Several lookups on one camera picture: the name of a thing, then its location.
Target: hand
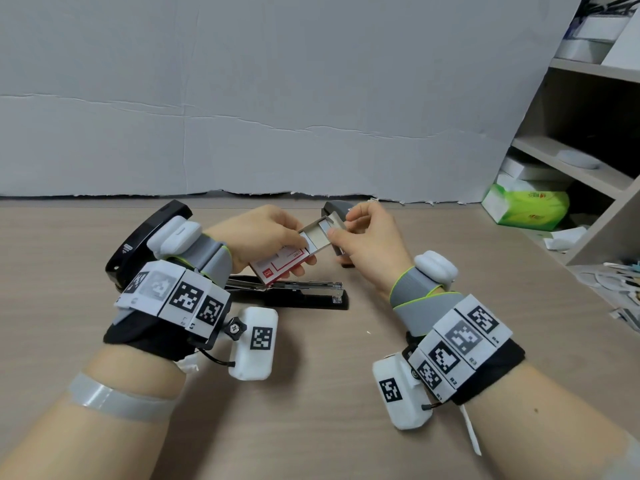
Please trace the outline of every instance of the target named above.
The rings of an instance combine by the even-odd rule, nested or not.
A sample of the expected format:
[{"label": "hand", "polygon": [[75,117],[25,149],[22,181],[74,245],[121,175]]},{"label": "hand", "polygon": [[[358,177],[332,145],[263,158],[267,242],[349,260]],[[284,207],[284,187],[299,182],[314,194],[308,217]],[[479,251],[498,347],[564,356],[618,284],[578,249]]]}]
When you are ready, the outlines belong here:
[{"label": "hand", "polygon": [[[205,231],[216,241],[227,243],[234,262],[234,273],[240,273],[251,261],[268,258],[284,246],[307,247],[307,240],[298,231],[304,227],[299,220],[275,205],[263,205],[244,214],[220,222]],[[315,264],[316,257],[305,261]],[[296,276],[305,273],[302,266],[291,270]]]},{"label": "hand", "polygon": [[397,279],[413,266],[396,220],[376,201],[357,204],[346,220],[348,232],[334,228],[329,231],[331,243],[347,254],[339,260],[343,264],[352,262],[378,291],[388,296]]}]

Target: red and white box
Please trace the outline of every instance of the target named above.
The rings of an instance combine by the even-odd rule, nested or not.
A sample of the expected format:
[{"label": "red and white box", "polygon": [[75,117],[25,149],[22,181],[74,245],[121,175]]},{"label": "red and white box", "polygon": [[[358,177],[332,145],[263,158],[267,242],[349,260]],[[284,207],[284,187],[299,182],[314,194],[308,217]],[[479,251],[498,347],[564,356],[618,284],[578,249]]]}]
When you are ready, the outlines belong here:
[{"label": "red and white box", "polygon": [[331,227],[345,229],[344,223],[335,212],[330,216],[321,217],[300,230],[300,234],[307,240],[308,245],[306,248],[295,249],[287,246],[267,259],[249,263],[249,266],[251,266],[255,275],[265,285],[269,286],[291,268],[331,245],[329,238],[326,236]]}]

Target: forearm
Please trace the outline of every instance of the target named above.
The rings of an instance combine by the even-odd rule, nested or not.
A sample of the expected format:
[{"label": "forearm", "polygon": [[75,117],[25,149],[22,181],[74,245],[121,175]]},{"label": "forearm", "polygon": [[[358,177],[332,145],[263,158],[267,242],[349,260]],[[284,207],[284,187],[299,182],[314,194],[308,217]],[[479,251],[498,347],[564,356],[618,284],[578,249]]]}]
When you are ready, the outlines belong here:
[{"label": "forearm", "polygon": [[[92,379],[124,393],[175,399],[185,375],[176,365],[128,346],[104,346],[85,367]],[[65,393],[0,466],[2,480],[146,479],[168,420],[117,418],[70,402]]]},{"label": "forearm", "polygon": [[628,450],[628,435],[523,362],[469,401],[483,452],[509,479],[600,479]]}]

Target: person's left hand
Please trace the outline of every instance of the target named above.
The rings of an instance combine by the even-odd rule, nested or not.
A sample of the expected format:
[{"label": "person's left hand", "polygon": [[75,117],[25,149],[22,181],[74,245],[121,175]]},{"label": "person's left hand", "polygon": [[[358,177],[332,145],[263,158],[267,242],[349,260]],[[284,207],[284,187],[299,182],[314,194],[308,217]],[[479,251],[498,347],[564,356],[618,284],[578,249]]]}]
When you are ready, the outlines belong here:
[{"label": "person's left hand", "polygon": [[[251,261],[268,258],[284,246],[298,249],[307,247],[307,240],[298,231],[304,227],[297,218],[275,205],[263,205],[257,209],[220,222],[204,233],[216,241],[227,243],[234,262],[234,273],[240,273]],[[316,257],[305,261],[315,264]],[[296,276],[305,273],[302,266],[291,270]],[[288,278],[286,273],[281,278]]]}]

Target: table surface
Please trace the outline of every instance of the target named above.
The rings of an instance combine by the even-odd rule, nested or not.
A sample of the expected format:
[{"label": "table surface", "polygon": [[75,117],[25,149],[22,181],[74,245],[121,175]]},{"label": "table surface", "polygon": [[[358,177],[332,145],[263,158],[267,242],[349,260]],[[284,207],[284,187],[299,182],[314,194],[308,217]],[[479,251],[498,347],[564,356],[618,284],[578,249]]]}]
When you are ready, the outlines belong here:
[{"label": "table surface", "polygon": [[[0,207],[0,456],[100,346],[117,297],[104,264],[157,206]],[[241,211],[195,209],[194,218],[213,224]],[[302,222],[319,216],[292,213]],[[599,297],[478,206],[393,213],[411,252],[449,257],[460,269],[456,288],[491,307],[532,363],[640,436],[640,337],[610,318]],[[497,477],[474,455],[453,405],[419,430],[395,430],[371,366],[403,348],[402,327],[331,249],[318,258],[306,277],[342,281],[350,309],[278,310],[267,381],[235,381],[201,361],[154,480]]]}]

